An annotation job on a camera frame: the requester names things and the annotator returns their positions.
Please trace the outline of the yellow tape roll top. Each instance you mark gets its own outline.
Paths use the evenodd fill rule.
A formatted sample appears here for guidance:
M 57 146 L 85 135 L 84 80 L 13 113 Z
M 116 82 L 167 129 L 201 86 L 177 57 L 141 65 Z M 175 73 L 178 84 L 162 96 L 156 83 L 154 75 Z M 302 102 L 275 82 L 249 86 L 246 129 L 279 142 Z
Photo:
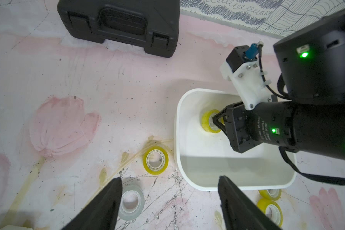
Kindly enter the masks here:
M 277 201 L 281 197 L 282 190 L 281 189 L 266 189 L 266 190 L 259 190 L 258 192 L 263 198 Z

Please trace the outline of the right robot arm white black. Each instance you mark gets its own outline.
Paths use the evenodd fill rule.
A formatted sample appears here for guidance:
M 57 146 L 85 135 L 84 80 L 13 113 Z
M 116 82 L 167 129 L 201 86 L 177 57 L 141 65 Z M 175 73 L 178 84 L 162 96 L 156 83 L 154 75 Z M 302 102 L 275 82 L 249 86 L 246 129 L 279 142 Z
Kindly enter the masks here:
M 209 126 L 239 153 L 267 143 L 345 160 L 345 9 L 274 44 L 276 91 L 265 77 L 262 48 L 235 47 L 221 65 L 240 100 L 209 115 Z

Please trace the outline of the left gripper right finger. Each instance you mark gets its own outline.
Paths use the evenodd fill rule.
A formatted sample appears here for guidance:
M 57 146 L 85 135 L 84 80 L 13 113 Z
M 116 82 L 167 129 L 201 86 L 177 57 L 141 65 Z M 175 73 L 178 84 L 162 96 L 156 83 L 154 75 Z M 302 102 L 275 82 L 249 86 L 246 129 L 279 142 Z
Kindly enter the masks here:
M 223 218 L 227 230 L 280 230 L 228 177 L 218 182 Z

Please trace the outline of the yellow tape roll bottom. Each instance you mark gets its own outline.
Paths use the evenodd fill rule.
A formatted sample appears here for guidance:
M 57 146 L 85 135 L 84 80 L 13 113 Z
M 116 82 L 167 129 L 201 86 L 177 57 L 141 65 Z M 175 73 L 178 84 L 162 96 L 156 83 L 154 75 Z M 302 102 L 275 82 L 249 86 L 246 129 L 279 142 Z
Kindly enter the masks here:
M 220 133 L 221 130 L 214 124 L 213 117 L 219 113 L 219 110 L 213 109 L 205 112 L 201 118 L 202 128 L 209 133 Z

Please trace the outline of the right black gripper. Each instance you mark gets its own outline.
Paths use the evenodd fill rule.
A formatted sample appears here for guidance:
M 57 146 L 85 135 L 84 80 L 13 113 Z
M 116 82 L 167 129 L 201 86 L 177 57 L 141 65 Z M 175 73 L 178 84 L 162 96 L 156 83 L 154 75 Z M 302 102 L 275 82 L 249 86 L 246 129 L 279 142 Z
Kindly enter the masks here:
M 235 152 L 244 153 L 262 143 L 251 137 L 246 125 L 247 111 L 243 102 L 237 102 L 225 107 L 225 118 L 220 111 L 212 112 L 212 130 L 214 133 L 223 131 L 229 139 L 230 146 Z

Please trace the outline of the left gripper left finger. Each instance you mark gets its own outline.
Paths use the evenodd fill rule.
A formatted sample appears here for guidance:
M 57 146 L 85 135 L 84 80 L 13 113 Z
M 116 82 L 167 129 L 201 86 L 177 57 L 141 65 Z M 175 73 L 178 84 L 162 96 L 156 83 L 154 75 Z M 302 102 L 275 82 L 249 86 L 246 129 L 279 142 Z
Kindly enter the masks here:
M 63 230 L 114 230 L 122 191 L 122 179 L 112 179 Z

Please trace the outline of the white plastic storage box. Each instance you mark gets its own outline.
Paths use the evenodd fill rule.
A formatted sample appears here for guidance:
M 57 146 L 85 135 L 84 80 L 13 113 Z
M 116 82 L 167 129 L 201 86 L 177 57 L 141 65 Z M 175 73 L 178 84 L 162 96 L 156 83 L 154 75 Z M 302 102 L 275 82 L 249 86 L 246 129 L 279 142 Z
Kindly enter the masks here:
M 284 189 L 296 172 L 283 160 L 277 146 L 260 144 L 238 153 L 223 132 L 206 132 L 206 111 L 239 102 L 236 95 L 211 89 L 192 89 L 178 102 L 174 121 L 174 158 L 184 179 L 201 191 L 216 191 L 219 177 L 230 178 L 241 190 Z

